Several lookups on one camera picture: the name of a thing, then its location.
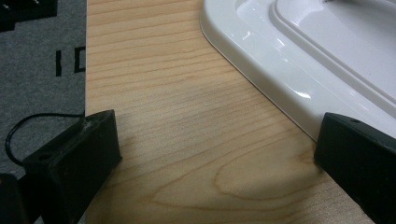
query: light wood tabletop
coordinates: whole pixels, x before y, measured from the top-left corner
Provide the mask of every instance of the light wood tabletop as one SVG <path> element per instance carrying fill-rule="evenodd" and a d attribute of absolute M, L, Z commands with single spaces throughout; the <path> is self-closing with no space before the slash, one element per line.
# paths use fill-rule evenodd
<path fill-rule="evenodd" d="M 123 160 L 87 223 L 372 223 L 207 42 L 202 3 L 88 1 L 87 113 L 116 111 Z"/>

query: wooden surface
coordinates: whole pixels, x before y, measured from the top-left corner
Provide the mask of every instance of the wooden surface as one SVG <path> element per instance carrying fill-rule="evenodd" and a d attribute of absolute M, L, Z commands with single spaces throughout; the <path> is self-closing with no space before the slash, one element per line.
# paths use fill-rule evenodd
<path fill-rule="evenodd" d="M 206 41 L 202 3 L 89 0 L 87 111 L 115 109 L 123 161 L 87 222 L 371 223 Z"/>

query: black plastic block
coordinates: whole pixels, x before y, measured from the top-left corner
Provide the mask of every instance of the black plastic block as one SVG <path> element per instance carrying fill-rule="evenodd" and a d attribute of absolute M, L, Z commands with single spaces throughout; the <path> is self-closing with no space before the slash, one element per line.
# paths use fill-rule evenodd
<path fill-rule="evenodd" d="M 77 223 L 120 160 L 113 110 L 81 119 L 26 158 L 44 222 Z"/>
<path fill-rule="evenodd" d="M 396 140 L 349 117 L 326 113 L 316 162 L 375 223 L 396 223 Z"/>

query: black wire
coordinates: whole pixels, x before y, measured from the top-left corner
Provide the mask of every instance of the black wire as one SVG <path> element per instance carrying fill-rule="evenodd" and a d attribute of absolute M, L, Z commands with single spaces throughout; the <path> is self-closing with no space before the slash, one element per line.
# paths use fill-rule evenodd
<path fill-rule="evenodd" d="M 11 131 L 9 131 L 7 138 L 6 138 L 6 142 L 5 142 L 5 149 L 6 149 L 6 153 L 7 156 L 10 160 L 12 160 L 15 164 L 19 165 L 19 166 L 23 166 L 23 162 L 18 160 L 14 154 L 12 154 L 11 151 L 11 138 L 12 135 L 14 135 L 14 133 L 22 126 L 22 124 L 24 122 L 26 122 L 29 119 L 34 119 L 34 118 L 39 118 L 39 117 L 61 117 L 61 118 L 84 118 L 85 115 L 85 111 L 82 114 L 58 114 L 58 113 L 41 113 L 41 114 L 34 114 L 31 115 L 29 117 L 26 117 L 24 119 L 22 119 L 21 121 L 19 121 L 12 129 Z"/>

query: white plastic object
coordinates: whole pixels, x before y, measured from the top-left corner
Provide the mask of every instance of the white plastic object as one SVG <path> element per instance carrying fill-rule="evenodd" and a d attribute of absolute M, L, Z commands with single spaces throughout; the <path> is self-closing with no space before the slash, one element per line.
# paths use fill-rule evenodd
<path fill-rule="evenodd" d="M 314 140 L 325 112 L 396 137 L 395 0 L 205 0 L 206 38 Z"/>

